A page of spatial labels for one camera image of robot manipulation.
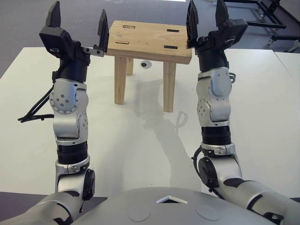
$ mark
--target caster wheel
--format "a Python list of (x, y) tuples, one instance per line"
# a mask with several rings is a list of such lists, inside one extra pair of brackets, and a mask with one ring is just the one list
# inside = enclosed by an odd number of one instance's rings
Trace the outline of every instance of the caster wheel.
[(271, 40), (267, 43), (267, 45), (271, 45), (273, 42), (274, 42), (274, 40), (271, 39)]

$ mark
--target stool leg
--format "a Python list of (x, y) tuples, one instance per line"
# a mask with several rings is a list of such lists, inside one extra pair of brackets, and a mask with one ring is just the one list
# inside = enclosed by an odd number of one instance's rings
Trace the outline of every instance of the stool leg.
[(173, 112), (176, 63), (164, 62), (164, 111)]
[(128, 58), (128, 65), (127, 65), (126, 74), (127, 75), (132, 75), (132, 72), (133, 72), (133, 58)]
[(115, 104), (122, 105), (125, 95), (126, 84), (126, 57), (114, 57), (114, 102)]

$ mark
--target black cable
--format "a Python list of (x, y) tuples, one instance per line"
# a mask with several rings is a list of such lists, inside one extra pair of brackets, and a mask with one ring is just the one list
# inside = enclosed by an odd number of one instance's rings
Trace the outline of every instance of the black cable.
[(194, 153), (194, 156), (192, 157), (192, 160), (193, 160), (193, 164), (194, 164), (194, 168), (198, 174), (198, 176), (200, 177), (200, 172), (198, 170), (198, 166), (197, 166), (197, 158), (198, 158), (198, 155), (200, 154), (200, 152), (202, 151), (202, 148), (201, 146), (195, 151)]
[(231, 83), (234, 83), (235, 82), (235, 78), (236, 78), (236, 74), (229, 73), (229, 77), (230, 77)]
[(47, 91), (47, 93), (37, 103), (35, 103), (35, 105), (29, 110), (29, 112), (25, 116), (18, 118), (18, 121), (20, 121), (21, 123), (24, 123), (24, 122), (33, 120), (32, 118), (34, 117), (34, 114), (36, 114), (40, 110), (40, 108), (42, 108), (43, 105), (49, 100), (49, 95), (52, 90), (53, 90), (53, 86)]
[[(67, 65), (67, 63), (62, 63), (61, 66), (58, 68), (58, 70), (55, 72), (56, 76), (55, 78), (53, 78), (53, 83), (55, 82), (55, 79), (60, 77), (60, 74), (62, 72), (62, 70), (64, 69), (64, 67)], [(31, 120), (44, 120), (46, 118), (54, 118), (53, 114), (46, 114), (46, 115), (34, 115), (36, 114), (45, 104), (46, 102), (49, 100), (49, 95), (53, 90), (53, 86), (47, 91), (47, 93), (40, 99), (38, 100), (37, 103), (34, 104), (34, 106), (28, 111), (28, 113), (21, 117), (18, 118), (18, 121), (20, 121), (21, 123), (27, 122), (27, 121), (31, 121)]]

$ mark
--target wooden stool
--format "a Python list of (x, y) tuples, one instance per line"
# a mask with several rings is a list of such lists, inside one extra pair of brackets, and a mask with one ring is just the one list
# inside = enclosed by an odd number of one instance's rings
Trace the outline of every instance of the wooden stool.
[(114, 21), (107, 55), (115, 56), (114, 102), (123, 104), (126, 75), (132, 75), (136, 59), (164, 62), (164, 111), (173, 112), (176, 63), (189, 64), (192, 50), (186, 49), (185, 26)]

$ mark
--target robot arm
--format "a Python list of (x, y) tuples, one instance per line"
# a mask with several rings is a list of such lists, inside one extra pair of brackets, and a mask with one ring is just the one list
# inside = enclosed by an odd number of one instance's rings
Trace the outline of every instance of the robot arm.
[[(202, 182), (219, 197), (253, 211), (278, 225), (300, 221), (300, 204), (251, 180), (243, 180), (229, 128), (231, 74), (224, 50), (238, 42), (247, 28), (244, 20), (230, 20), (223, 0), (217, 1), (218, 31), (198, 38), (197, 10), (191, 0), (187, 15), (187, 46), (199, 57), (197, 112), (202, 143), (194, 165)], [(197, 166), (197, 156), (203, 152)]]
[[(53, 118), (58, 160), (55, 163), (55, 193), (47, 196), (27, 212), (1, 224), (71, 224), (82, 210), (84, 201), (94, 195), (95, 173), (89, 169), (88, 119), (86, 108), (87, 67), (90, 54), (103, 57), (108, 44), (108, 25), (103, 10), (98, 28), (99, 46), (81, 47), (70, 34), (60, 28), (60, 3), (49, 10), (46, 26), (40, 37), (47, 51), (60, 59), (60, 67), (53, 72), (53, 87), (34, 107), (20, 118), (21, 122)], [(34, 116), (49, 100), (54, 115)]]

